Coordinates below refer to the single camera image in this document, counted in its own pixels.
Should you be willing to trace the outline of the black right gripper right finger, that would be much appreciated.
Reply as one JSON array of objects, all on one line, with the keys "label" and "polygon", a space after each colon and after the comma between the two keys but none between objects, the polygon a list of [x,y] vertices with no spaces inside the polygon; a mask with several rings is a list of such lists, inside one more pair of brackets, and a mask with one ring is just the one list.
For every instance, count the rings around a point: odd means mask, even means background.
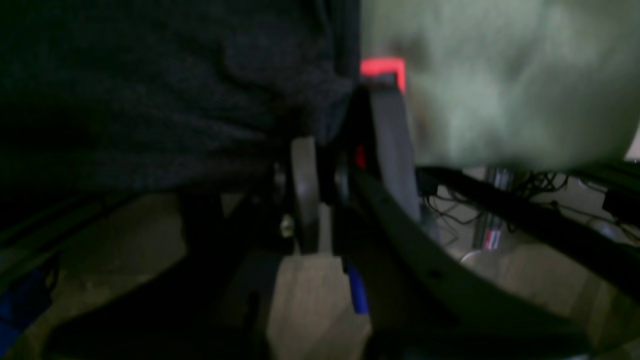
[{"label": "black right gripper right finger", "polygon": [[585,333],[480,278],[431,240],[372,175],[334,175],[343,252],[365,285],[368,351],[589,351]]}]

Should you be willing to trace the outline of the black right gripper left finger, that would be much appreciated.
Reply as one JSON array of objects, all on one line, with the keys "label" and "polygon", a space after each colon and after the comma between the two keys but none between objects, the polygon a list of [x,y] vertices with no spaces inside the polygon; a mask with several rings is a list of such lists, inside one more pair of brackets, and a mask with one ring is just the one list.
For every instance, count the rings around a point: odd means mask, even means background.
[{"label": "black right gripper left finger", "polygon": [[272,355],[266,328],[281,262],[295,248],[318,250],[316,160],[313,137],[293,139],[226,218],[219,196],[183,198],[185,258],[55,328],[50,355]]}]

